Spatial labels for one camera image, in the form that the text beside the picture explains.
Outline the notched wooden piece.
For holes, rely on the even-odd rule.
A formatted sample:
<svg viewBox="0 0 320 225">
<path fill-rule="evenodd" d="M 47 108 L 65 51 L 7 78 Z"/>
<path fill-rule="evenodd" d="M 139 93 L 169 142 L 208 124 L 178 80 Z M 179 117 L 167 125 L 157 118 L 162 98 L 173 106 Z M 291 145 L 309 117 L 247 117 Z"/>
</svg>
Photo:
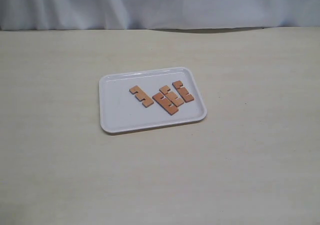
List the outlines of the notched wooden piece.
<svg viewBox="0 0 320 225">
<path fill-rule="evenodd" d="M 172 83 L 173 87 L 176 89 L 176 91 L 179 93 L 181 98 L 184 100 L 185 103 L 189 103 L 194 100 L 194 97 L 192 94 L 189 93 L 189 91 L 184 87 L 184 84 L 182 81 L 177 80 Z"/>
<path fill-rule="evenodd" d="M 154 101 L 138 85 L 133 86 L 129 91 L 145 108 L 154 104 Z"/>
<path fill-rule="evenodd" d="M 156 93 L 152 98 L 171 116 L 179 111 L 179 109 L 161 92 Z"/>
<path fill-rule="evenodd" d="M 176 107 L 184 104 L 184 100 L 181 97 L 178 97 L 178 95 L 174 93 L 169 86 L 165 85 L 161 87 L 159 91 Z"/>
</svg>

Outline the white fabric backdrop curtain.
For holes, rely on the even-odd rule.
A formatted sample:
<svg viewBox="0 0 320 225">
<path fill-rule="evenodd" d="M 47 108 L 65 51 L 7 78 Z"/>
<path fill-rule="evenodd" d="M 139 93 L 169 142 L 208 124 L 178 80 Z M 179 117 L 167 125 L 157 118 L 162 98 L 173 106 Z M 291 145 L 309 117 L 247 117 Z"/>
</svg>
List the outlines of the white fabric backdrop curtain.
<svg viewBox="0 0 320 225">
<path fill-rule="evenodd" d="M 2 30 L 317 27 L 320 0 L 0 0 Z"/>
</svg>

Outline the white rectangular plastic tray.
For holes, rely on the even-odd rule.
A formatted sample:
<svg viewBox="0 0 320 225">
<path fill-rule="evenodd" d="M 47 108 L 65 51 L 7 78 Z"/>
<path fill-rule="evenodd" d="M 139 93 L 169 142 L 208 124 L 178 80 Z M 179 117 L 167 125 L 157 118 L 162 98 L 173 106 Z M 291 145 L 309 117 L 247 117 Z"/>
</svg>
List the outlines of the white rectangular plastic tray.
<svg viewBox="0 0 320 225">
<path fill-rule="evenodd" d="M 130 92 L 138 86 L 147 96 L 160 88 L 181 81 L 194 100 L 178 107 L 171 115 L 157 102 L 145 107 Z M 103 76 L 98 83 L 101 128 L 109 134 L 196 123 L 207 115 L 207 108 L 191 71 L 185 67 L 162 68 Z"/>
</svg>

